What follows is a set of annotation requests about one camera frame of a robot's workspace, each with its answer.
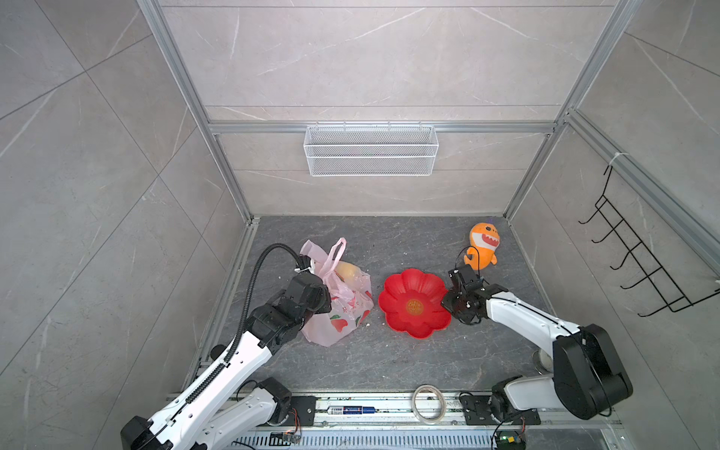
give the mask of metal beam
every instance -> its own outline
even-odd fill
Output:
[[[208,128],[210,121],[207,119],[205,109],[202,106],[197,90],[192,84],[187,68],[183,64],[182,57],[180,56],[175,40],[170,33],[170,28],[163,16],[160,4],[157,0],[138,0],[138,5],[145,15],[145,20],[147,20],[148,26],[155,36],[155,40],[158,41],[160,51],[163,53],[163,56],[168,63],[170,72],[172,72],[175,82],[180,88],[180,92],[185,99],[185,103],[187,104],[192,117],[195,119],[203,139],[205,139],[205,143],[208,148],[210,148],[210,153],[215,159],[215,163],[217,164],[220,174],[222,174],[222,178],[225,180],[225,183],[230,190],[230,194],[232,194],[233,199],[235,200],[238,210],[240,210],[240,214],[243,216],[245,222],[249,223],[252,220],[252,214],[248,208],[248,203],[240,190],[240,185],[238,184],[238,180],[235,178],[235,174],[230,167],[227,156],[222,151],[220,144]]]
[[[581,112],[571,109],[567,122],[606,161],[615,158],[617,153],[625,153]],[[613,168],[720,275],[720,239],[708,225],[702,223],[632,156],[623,154],[615,158]]]
[[[298,120],[268,120],[265,122],[247,121],[247,122],[211,122],[209,123],[210,132],[220,134],[238,134],[250,132],[267,132],[267,133],[304,133],[307,127],[313,125],[350,125],[350,126],[408,126],[408,125],[432,125],[436,132],[544,132],[552,133],[555,123],[549,120],[488,120],[488,121],[468,121],[468,120],[434,120],[434,121],[298,121]]]
[[[610,54],[615,48],[615,45],[620,40],[620,36],[622,36],[623,31],[627,28],[630,23],[630,19],[632,19],[635,15],[635,11],[637,11],[641,3],[642,0],[619,0],[615,5],[615,9],[613,9],[613,13],[610,15],[608,23],[605,25],[603,32],[600,34],[600,38],[595,44],[595,48],[593,48],[593,52],[590,54],[588,61],[585,63],[580,75],[577,77],[575,85],[570,90],[570,94],[568,94],[565,99],[565,103],[560,109],[560,113],[555,120],[555,133],[549,139],[543,141],[540,145],[540,149],[538,149],[535,158],[533,158],[532,163],[530,163],[525,176],[520,182],[520,186],[518,186],[513,198],[510,199],[508,207],[505,208],[504,216],[508,218],[508,220],[512,220],[515,213],[517,213],[520,204],[523,202],[525,196],[530,190],[530,187],[535,182],[535,178],[537,178],[540,173],[540,169],[545,164],[545,161],[550,155],[558,137],[567,126],[564,116],[567,114],[569,109],[576,109],[580,105],[580,102],[582,102],[582,99],[585,98],[585,95],[593,85],[595,78],[597,78],[600,70],[605,65],[605,62],[607,62]]]

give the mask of plush toy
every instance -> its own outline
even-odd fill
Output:
[[[474,270],[484,269],[490,263],[498,263],[495,249],[500,245],[500,235],[491,223],[478,223],[472,227],[470,245],[472,247],[467,249],[465,264],[469,264]]]

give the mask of wall tile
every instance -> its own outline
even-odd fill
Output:
[[[195,127],[152,37],[88,72],[157,172]]]
[[[225,181],[197,128],[160,177],[202,232],[225,191]]]
[[[200,235],[160,179],[0,376],[7,448],[90,448]]]
[[[210,120],[555,120],[560,105],[483,107],[214,107]]]
[[[238,239],[242,233],[245,223],[240,211],[235,205],[235,200],[229,191],[222,193],[220,202],[210,218],[202,237],[207,241],[213,253],[220,260],[224,268],[228,268],[230,260],[238,246]]]
[[[720,77],[624,35],[581,110],[720,232]]]
[[[497,6],[496,0],[161,0],[163,6]],[[507,0],[503,6],[613,6],[614,0]]]
[[[224,277],[225,270],[201,239],[133,365],[95,449],[122,450],[119,436],[126,422],[136,415],[150,417],[168,403],[167,394],[180,392]]]
[[[257,215],[499,215],[524,172],[313,177],[305,170],[235,171],[235,175]]]
[[[37,0],[84,68],[150,34],[135,0]]]
[[[526,169],[543,133],[441,133],[434,170]]]
[[[0,117],[83,71],[33,1],[0,5]]]
[[[636,336],[628,334],[617,308],[535,187],[514,217],[513,227],[558,316],[580,325],[596,323],[610,333],[634,388],[630,398],[615,406],[632,444],[638,449],[697,449],[635,346]]]
[[[561,104],[611,10],[164,12],[205,104],[330,107]]]
[[[720,431],[713,416],[720,403],[720,379],[715,376],[720,369],[717,346],[720,333],[714,331],[720,298],[675,314],[663,311],[649,318],[638,317],[638,312],[648,313],[663,306],[662,300],[647,281],[630,290],[620,289],[641,279],[638,265],[630,258],[622,269],[610,269],[610,265],[617,266],[625,256],[622,242],[611,236],[601,244],[592,243],[591,239],[600,239],[609,231],[600,216],[587,225],[578,223],[594,210],[593,204],[605,184],[605,167],[605,161],[592,148],[569,132],[553,150],[536,186],[587,261],[698,445],[702,449],[712,448]],[[608,183],[607,195],[691,299],[702,298],[717,288],[716,276],[710,268],[617,174]],[[618,232],[629,245],[637,242],[625,225],[618,227]],[[643,256],[642,252],[634,253]],[[651,261],[646,267],[652,270],[657,263]],[[666,276],[658,274],[653,279],[669,300],[679,297]]]
[[[87,75],[0,120],[0,368],[155,176]]]
[[[645,42],[720,73],[720,3],[715,0],[645,0],[628,32]]]
[[[543,137],[520,133],[440,133],[434,169],[525,169]],[[256,171],[306,171],[303,139],[304,135],[297,133],[220,136],[234,169]]]

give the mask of red flower-shaped plate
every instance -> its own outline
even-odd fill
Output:
[[[452,316],[440,304],[447,292],[439,276],[408,269],[385,280],[377,304],[393,330],[427,339],[450,325]]]

